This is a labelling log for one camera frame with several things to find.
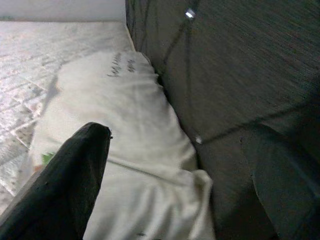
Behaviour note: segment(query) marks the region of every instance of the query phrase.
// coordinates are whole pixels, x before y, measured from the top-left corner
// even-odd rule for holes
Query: black object
[[[88,123],[22,188],[0,218],[0,240],[81,240],[100,190],[111,132]]]
[[[256,194],[280,239],[319,240],[319,163],[265,125],[247,128],[241,142]]]

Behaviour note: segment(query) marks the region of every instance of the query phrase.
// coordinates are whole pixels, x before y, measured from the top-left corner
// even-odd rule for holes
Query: gray fabric
[[[214,220],[222,231],[236,212],[243,213],[243,202],[255,201],[255,196],[244,199],[253,186],[239,155],[238,131],[264,123],[292,138],[300,136],[309,101],[320,85],[320,2],[126,3],[136,50],[160,74],[200,164],[214,180]],[[188,8],[195,11],[194,20],[186,19]],[[257,218],[263,215],[255,211]],[[247,238],[238,234],[234,239]]]
[[[88,123],[22,188],[0,218],[0,240],[81,240],[100,190],[110,130]]]
[[[320,165],[264,125],[242,139],[256,194],[284,240],[320,238]]]
[[[212,209],[217,239],[268,239],[274,234],[241,151],[242,131],[210,144],[196,144],[201,167],[213,179]]]

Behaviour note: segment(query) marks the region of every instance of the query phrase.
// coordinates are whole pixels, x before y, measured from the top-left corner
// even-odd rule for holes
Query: dark upholstery
[[[0,218],[0,240],[81,240],[100,190],[111,132],[88,123],[22,188]]]
[[[196,12],[194,20],[185,17],[188,8]],[[303,136],[301,124],[319,90],[320,2],[126,0],[126,10],[136,50],[159,73],[213,179],[217,232],[224,235],[231,219],[256,219],[242,221],[242,233],[220,239],[273,235],[257,197],[247,194],[253,184],[239,137],[253,123]],[[246,208],[251,203],[257,207]]]
[[[273,129],[245,131],[242,149],[256,194],[281,239],[320,239],[320,165]]]

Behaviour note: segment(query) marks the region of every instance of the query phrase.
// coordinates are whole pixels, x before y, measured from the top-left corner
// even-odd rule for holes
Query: white pillow
[[[88,122],[112,130],[101,190],[84,240],[212,240],[211,179],[137,52],[98,52],[62,67],[59,94],[35,128],[30,157],[56,152]]]

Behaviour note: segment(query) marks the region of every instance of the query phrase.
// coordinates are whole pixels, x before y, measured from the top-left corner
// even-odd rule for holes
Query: white wall
[[[125,0],[0,0],[0,20],[125,21]]]

